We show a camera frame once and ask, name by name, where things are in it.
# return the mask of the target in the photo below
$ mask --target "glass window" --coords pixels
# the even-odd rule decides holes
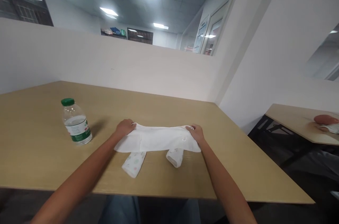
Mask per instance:
[[[205,55],[211,55],[211,52],[213,50],[213,46],[216,44],[217,38],[219,37],[220,27],[221,27],[221,21],[220,19],[218,22],[212,25],[211,31],[208,33],[208,40],[206,43],[205,48]]]

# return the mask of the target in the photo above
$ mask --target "wooden table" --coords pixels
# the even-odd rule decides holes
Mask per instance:
[[[313,118],[320,114],[328,114],[339,119],[339,115],[327,111],[308,109],[302,107],[272,104],[266,114],[261,118],[253,130],[249,133],[250,138],[256,138],[260,132],[266,131],[273,121],[281,126],[269,129],[272,132],[278,128],[285,127],[310,143],[291,158],[280,164],[281,168],[290,166],[296,160],[308,154],[310,151],[320,149],[324,145],[339,146],[339,135],[330,132],[322,132],[318,129]]]
[[[85,111],[93,139],[76,146],[61,121],[60,100]],[[0,95],[0,187],[55,190],[124,118],[145,126],[202,125],[206,140],[246,200],[314,201],[214,103],[70,82]],[[137,178],[121,168],[129,153],[115,153],[95,193],[215,199],[201,153],[184,152],[178,169],[166,151],[148,152]]]

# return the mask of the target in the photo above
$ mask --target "jeans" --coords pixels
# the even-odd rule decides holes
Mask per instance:
[[[120,195],[107,196],[99,224],[116,223],[141,224],[138,197]],[[167,204],[167,207],[161,212],[161,218],[156,223],[200,224],[198,201],[196,199],[188,199],[187,201],[183,201],[182,204]]]

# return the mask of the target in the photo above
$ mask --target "floor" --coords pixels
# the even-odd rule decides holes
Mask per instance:
[[[277,164],[291,155],[281,147],[279,141],[288,142],[285,135],[277,133],[270,136],[263,133],[255,142]],[[338,223],[339,200],[329,191],[339,191],[339,176],[336,174],[337,156],[312,153],[285,169],[286,173],[312,197],[315,205],[258,204],[249,203],[258,224],[323,224]],[[51,195],[49,191],[0,189],[0,223],[29,223],[34,214]],[[73,211],[66,224],[97,223],[100,217],[105,195],[90,194]],[[212,224],[224,216],[221,205],[214,200],[199,200],[202,224]]]

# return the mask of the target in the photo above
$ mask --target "white cloth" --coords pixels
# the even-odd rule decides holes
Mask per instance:
[[[169,149],[201,152],[198,143],[185,126],[169,128],[145,127],[137,124],[135,130],[121,139],[114,147],[117,152],[135,153]]]
[[[339,134],[339,123],[331,124],[331,125],[321,125],[320,127],[328,128],[331,133]]]
[[[166,159],[168,159],[169,162],[171,162],[175,168],[178,168],[181,166],[181,163],[183,162],[183,156],[184,156],[183,149],[174,149],[169,150],[167,152]]]
[[[122,168],[132,178],[136,178],[144,162],[146,152],[131,153]]]

